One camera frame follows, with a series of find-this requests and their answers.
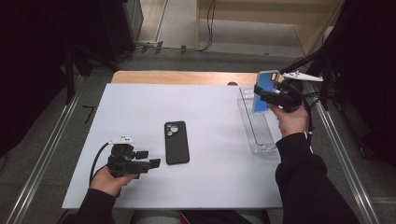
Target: smartphone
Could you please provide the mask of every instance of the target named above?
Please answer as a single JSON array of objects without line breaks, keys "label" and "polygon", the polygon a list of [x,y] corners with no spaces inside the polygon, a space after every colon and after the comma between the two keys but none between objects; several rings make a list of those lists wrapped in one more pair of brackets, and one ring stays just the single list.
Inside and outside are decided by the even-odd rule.
[{"label": "smartphone", "polygon": [[[271,71],[261,71],[257,75],[257,85],[263,88],[265,91],[275,92],[276,86],[275,81],[279,79],[279,71],[271,70]],[[253,112],[261,113],[268,111],[268,104],[265,101],[260,99],[260,95],[254,94],[253,100]]]},{"label": "smartphone", "polygon": [[169,121],[164,125],[166,163],[169,165],[190,161],[187,129],[184,121]]}]

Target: wooden panel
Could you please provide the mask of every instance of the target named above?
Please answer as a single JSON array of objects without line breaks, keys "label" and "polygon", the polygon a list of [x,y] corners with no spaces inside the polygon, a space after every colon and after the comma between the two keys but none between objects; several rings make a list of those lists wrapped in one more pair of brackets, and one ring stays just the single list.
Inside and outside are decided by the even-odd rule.
[{"label": "wooden panel", "polygon": [[[200,18],[206,19],[211,1],[199,0]],[[259,21],[316,25],[332,13],[340,0],[217,0],[215,20]]]},{"label": "wooden panel", "polygon": [[319,15],[315,25],[294,25],[305,55],[311,54],[315,47],[320,44],[321,38],[327,28],[337,19],[344,1],[339,1],[338,5],[332,5],[327,14]]},{"label": "wooden panel", "polygon": [[142,0],[143,24],[138,41],[157,42],[168,0]]},{"label": "wooden panel", "polygon": [[[206,19],[212,1],[197,2],[199,18]],[[294,24],[308,55],[334,22],[343,3],[344,0],[217,0],[214,19]]]},{"label": "wooden panel", "polygon": [[178,72],[178,71],[119,71],[114,74],[112,83],[141,84],[194,84],[227,85],[236,82],[239,86],[252,86],[257,73],[221,72]]}]

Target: metal rail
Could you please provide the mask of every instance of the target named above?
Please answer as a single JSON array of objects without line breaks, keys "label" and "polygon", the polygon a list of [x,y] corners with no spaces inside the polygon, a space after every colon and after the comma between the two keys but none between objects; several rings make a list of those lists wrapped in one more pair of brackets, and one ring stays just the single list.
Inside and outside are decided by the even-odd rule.
[{"label": "metal rail", "polygon": [[12,212],[9,215],[6,223],[17,224],[22,222],[23,217],[26,214],[26,211],[30,205],[30,202],[33,200],[33,197],[35,196],[35,192],[38,188],[38,185],[40,184],[41,179],[47,170],[52,155],[55,152],[56,147],[58,146],[59,140],[61,139],[62,134],[64,133],[64,128],[66,127],[68,121],[70,120],[71,115],[73,114],[73,111],[76,107],[76,104],[80,96],[80,92],[82,89],[81,87],[85,83],[85,79],[86,78],[82,76],[78,77],[76,83],[76,89],[77,89],[76,95],[74,96],[70,104],[64,107],[64,110],[61,116],[59,117],[51,135],[49,136],[49,140],[45,145],[43,152],[40,155],[40,158],[35,164],[35,168],[30,174],[25,185],[23,186],[21,193],[18,197],[18,200],[15,203],[14,208],[12,209]]},{"label": "metal rail", "polygon": [[[318,91],[318,88],[308,84],[308,89],[310,91]],[[367,195],[367,192],[361,183],[361,180],[358,177],[358,174],[350,160],[349,156],[347,155],[347,151],[344,147],[344,144],[338,134],[337,130],[335,129],[334,123],[332,122],[332,117],[328,111],[325,111],[321,104],[317,104],[317,110],[319,115],[323,121],[324,127],[330,139],[332,141],[332,146],[334,147],[335,154],[338,157],[338,160],[341,163],[341,167],[344,170],[346,175],[346,180],[352,189],[352,193],[355,196],[355,200],[358,204],[359,209],[361,210],[362,217],[365,223],[381,223],[376,212],[373,208],[371,200]]]}]

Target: white table surface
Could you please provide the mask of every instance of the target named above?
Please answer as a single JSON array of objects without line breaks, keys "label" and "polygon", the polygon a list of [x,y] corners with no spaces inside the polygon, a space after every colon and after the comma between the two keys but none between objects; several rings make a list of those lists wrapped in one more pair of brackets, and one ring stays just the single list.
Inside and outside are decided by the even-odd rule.
[{"label": "white table surface", "polygon": [[[251,154],[237,104],[238,87],[107,84],[78,160],[63,208],[79,208],[99,148],[127,134],[161,166],[122,188],[115,207],[133,209],[281,207],[275,181],[279,155]],[[275,141],[281,135],[269,116]],[[184,120],[190,162],[165,162],[163,125]],[[96,169],[106,164],[111,145]]]}]

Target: blue phone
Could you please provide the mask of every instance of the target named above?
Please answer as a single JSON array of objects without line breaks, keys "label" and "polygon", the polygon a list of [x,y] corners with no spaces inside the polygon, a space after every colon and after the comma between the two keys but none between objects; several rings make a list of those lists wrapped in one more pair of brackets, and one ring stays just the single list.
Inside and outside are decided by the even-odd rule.
[{"label": "blue phone", "polygon": [[[257,75],[257,85],[263,88],[265,91],[275,92],[276,86],[275,82],[279,78],[279,71],[261,71]],[[268,111],[268,104],[260,99],[260,95],[254,94],[253,100],[253,112],[261,113]]]}]

